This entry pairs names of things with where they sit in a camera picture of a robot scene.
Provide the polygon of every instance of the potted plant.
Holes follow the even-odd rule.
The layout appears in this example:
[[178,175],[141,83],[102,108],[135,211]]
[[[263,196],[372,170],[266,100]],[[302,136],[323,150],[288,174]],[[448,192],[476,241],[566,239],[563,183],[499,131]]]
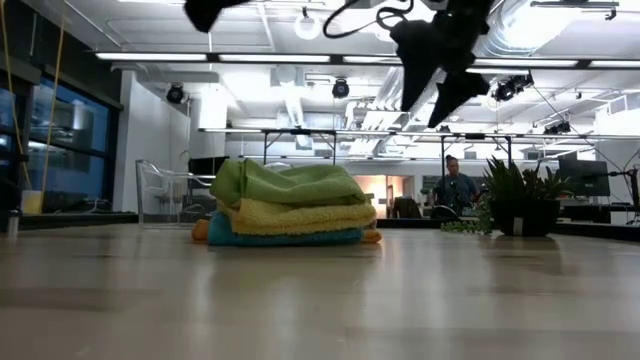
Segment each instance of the potted plant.
[[487,160],[489,172],[485,172],[485,184],[489,190],[488,202],[491,215],[505,235],[545,236],[558,221],[560,201],[567,184],[560,172],[546,167],[547,178],[538,176],[540,163],[535,170],[522,173],[511,163],[495,157]]

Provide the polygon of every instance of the stack of towels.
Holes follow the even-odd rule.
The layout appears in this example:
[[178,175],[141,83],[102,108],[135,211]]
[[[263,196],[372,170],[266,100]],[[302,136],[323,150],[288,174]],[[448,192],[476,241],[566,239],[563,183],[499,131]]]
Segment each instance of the stack of towels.
[[274,172],[251,161],[226,161],[211,193],[218,211],[210,245],[354,244],[375,219],[364,193],[338,166]]

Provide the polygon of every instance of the ceiling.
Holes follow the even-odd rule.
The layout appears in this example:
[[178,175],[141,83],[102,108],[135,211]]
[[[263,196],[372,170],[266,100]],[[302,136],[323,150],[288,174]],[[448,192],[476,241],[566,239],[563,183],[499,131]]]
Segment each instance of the ceiling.
[[[340,40],[326,39],[322,35],[304,40],[294,31],[301,6],[291,5],[290,2],[285,5],[277,5],[275,2],[253,3],[225,11],[213,31],[207,35],[192,28],[180,6],[118,0],[23,1],[56,23],[60,22],[61,12],[64,11],[69,32],[100,51],[394,53],[394,44],[381,40],[383,34],[373,27]],[[622,0],[624,4],[635,1]],[[330,1],[317,9],[312,6],[309,13],[323,22],[336,7],[336,2]],[[425,15],[424,6],[418,8],[422,12],[413,14],[414,18],[428,15]],[[354,28],[373,20],[374,14],[371,9],[351,10],[331,26],[331,31]],[[607,14],[608,11],[582,12],[560,35],[538,49],[534,55],[640,57],[640,7],[637,11],[633,6],[621,8],[613,21],[604,20]],[[229,118],[246,120],[273,118],[285,108],[281,89],[271,85],[271,68],[269,65],[153,64],[138,69],[144,70],[146,74],[216,72],[229,95]],[[316,83],[301,94],[305,112],[341,114],[344,114],[349,101],[357,101],[359,97],[375,97],[389,71],[388,67],[300,68],[306,74],[347,78],[351,87],[349,99],[333,99],[330,94],[332,84]],[[576,122],[588,123],[593,121],[593,109],[605,104],[606,100],[619,97],[623,90],[640,88],[640,72],[633,71],[541,70],[534,71],[533,77],[540,93],[529,89],[499,108],[492,104],[492,100],[484,97],[473,99],[456,113],[460,119],[458,123],[533,123],[554,115],[556,110],[568,109]],[[160,91],[167,87],[167,83],[158,82],[155,85]],[[189,86],[191,91],[197,93],[200,87],[208,84],[194,83]]]

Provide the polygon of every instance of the yellow towel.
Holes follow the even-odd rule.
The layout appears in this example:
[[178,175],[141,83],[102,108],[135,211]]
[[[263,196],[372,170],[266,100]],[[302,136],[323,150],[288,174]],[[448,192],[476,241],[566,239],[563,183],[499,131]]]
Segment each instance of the yellow towel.
[[380,231],[375,229],[367,229],[364,231],[364,236],[362,237],[363,244],[377,244],[382,241],[382,234]]
[[375,216],[369,204],[296,208],[241,199],[240,209],[218,201],[218,209],[231,218],[233,232],[244,235],[302,235],[365,227]]

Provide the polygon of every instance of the orange towel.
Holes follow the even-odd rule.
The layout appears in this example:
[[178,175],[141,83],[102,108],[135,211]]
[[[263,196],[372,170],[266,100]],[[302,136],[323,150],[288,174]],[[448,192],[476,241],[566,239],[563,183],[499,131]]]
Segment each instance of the orange towel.
[[377,244],[382,240],[382,234],[378,230],[365,230],[362,238],[363,244]]
[[209,221],[198,220],[191,230],[191,239],[196,244],[206,244],[209,237]]

